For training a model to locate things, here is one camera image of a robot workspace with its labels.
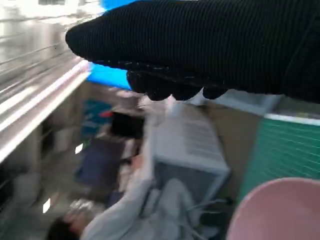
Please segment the knit glove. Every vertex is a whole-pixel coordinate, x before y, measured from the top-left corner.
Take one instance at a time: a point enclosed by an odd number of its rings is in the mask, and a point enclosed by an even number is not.
[[[70,49],[127,70],[132,90],[187,100],[204,88],[320,103],[319,0],[142,0],[71,28]]]

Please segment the pink bowl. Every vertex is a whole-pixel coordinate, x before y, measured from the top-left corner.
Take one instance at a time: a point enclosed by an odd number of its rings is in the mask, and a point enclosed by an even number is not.
[[[227,240],[320,240],[320,181],[281,178],[250,192],[235,211]]]

